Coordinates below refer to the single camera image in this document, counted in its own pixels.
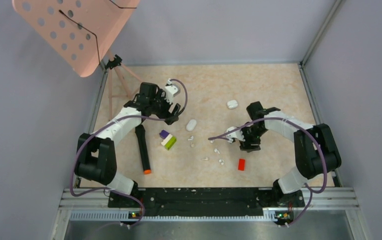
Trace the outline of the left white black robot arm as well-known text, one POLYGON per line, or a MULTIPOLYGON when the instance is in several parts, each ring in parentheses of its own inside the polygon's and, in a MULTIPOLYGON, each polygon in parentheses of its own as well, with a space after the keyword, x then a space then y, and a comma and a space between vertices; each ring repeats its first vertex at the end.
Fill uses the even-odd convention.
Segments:
POLYGON ((120 112, 92 134, 83 133, 77 143, 72 175, 100 183, 102 189, 116 192, 128 207, 139 201, 137 183, 117 170, 115 147, 145 120, 163 121, 171 125, 178 121, 185 107, 174 103, 181 90, 186 90, 178 79, 168 79, 166 85, 143 82, 139 92, 120 112))

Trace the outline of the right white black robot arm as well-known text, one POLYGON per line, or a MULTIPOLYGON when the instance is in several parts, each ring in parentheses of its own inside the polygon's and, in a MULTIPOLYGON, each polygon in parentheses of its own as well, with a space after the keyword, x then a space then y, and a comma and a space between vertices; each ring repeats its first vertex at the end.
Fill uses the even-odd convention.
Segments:
POLYGON ((271 200, 276 205, 285 206, 309 180, 341 166, 342 159, 327 124, 292 120, 279 108, 263 108, 258 101, 249 104, 246 111, 254 123, 241 129, 240 150, 259 151, 261 136, 267 131, 280 133, 294 144, 295 167, 273 182, 271 200))

